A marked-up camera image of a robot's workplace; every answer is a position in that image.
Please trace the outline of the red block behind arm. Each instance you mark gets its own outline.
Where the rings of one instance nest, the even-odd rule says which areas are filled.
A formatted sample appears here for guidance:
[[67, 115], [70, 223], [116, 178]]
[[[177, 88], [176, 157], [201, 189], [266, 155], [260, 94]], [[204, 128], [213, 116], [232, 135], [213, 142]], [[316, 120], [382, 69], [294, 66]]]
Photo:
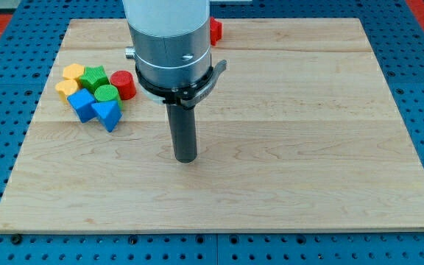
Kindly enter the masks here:
[[212, 46], [215, 46], [222, 39], [222, 34], [222, 22], [210, 17], [210, 41]]

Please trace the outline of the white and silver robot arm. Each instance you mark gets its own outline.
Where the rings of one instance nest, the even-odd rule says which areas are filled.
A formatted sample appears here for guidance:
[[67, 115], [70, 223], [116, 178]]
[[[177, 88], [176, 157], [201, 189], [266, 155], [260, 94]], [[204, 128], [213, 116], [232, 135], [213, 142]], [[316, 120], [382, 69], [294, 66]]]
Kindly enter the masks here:
[[182, 88], [211, 67], [208, 0], [123, 0], [135, 64], [149, 83]]

